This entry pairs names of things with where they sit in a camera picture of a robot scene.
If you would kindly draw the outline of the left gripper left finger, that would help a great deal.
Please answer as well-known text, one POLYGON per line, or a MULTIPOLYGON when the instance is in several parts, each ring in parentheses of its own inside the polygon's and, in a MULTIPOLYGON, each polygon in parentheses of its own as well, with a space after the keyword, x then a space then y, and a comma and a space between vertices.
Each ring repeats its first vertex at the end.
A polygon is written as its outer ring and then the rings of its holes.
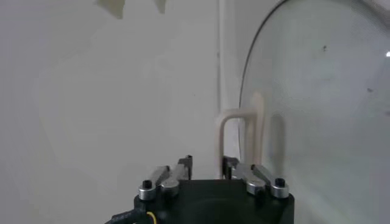
POLYGON ((149 178, 143 180, 139 186, 140 200, 152 201, 157 197, 158 192, 175 197, 179 193, 180 182, 191 180, 192 168, 193 157, 191 155, 180 158, 173 169, 169 166, 157 167, 149 178))

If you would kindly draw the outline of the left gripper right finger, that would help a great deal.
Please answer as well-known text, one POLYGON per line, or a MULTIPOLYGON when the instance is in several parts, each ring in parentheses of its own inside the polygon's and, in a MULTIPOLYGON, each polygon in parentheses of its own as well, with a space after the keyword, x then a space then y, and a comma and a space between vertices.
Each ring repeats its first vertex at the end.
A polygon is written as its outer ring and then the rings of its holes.
POLYGON ((289 186, 285 179, 274 176, 262 165, 243 164, 237 158, 224 156, 222 176, 227 180, 242 180, 250 195, 268 192, 274 198, 289 197, 289 186))

